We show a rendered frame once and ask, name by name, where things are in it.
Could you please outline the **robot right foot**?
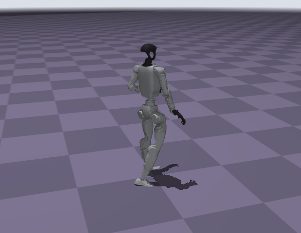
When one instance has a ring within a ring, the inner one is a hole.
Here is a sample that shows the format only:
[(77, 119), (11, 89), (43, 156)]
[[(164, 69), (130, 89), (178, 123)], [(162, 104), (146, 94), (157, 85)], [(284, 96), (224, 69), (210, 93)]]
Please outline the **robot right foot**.
[(150, 183), (147, 179), (145, 181), (142, 181), (142, 179), (137, 178), (134, 182), (134, 184), (137, 185), (143, 185), (143, 186), (147, 186), (147, 187), (151, 187), (154, 186), (152, 183)]

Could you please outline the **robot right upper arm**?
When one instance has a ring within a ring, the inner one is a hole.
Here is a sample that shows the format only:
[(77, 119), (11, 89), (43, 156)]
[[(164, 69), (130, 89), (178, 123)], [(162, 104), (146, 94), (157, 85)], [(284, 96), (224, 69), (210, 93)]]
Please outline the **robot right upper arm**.
[(167, 87), (166, 71), (165, 71), (165, 69), (162, 68), (162, 67), (155, 67), (154, 68), (154, 72), (155, 72), (155, 75), (158, 77), (160, 86), (162, 88), (161, 94), (163, 96), (168, 96), (169, 93), (168, 93), (168, 87)]

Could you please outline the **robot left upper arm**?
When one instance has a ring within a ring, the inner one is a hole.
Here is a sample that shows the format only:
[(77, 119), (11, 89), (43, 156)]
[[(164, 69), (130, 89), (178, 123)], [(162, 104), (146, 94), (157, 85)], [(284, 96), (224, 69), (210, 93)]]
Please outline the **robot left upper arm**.
[(132, 73), (132, 76), (130, 78), (130, 81), (128, 83), (128, 89), (130, 91), (135, 91), (136, 90), (136, 86), (135, 86), (135, 82), (137, 81), (138, 79), (138, 67), (139, 65), (136, 65), (134, 68), (133, 68), (133, 73)]

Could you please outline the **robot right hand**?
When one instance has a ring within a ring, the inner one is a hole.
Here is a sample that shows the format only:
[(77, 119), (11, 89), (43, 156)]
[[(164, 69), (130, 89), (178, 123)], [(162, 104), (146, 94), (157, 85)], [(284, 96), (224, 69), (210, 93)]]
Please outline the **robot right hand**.
[(178, 112), (178, 110), (176, 111), (176, 110), (174, 109), (174, 110), (172, 110), (172, 113), (173, 113), (174, 115), (178, 115), (178, 118), (181, 118), (181, 119), (182, 119), (181, 123), (182, 123), (183, 125), (185, 125), (186, 121), (185, 121), (185, 119), (183, 118), (183, 116)]

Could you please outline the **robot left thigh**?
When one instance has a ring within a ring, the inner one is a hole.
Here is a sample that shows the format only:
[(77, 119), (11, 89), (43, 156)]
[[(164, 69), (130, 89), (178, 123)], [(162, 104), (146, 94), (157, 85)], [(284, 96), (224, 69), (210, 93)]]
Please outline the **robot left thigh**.
[(152, 134), (153, 134), (153, 122), (151, 118), (147, 118), (142, 114), (142, 109), (138, 111), (138, 117), (142, 119), (142, 127), (144, 132), (144, 138), (140, 141), (142, 148), (148, 148), (150, 146)]

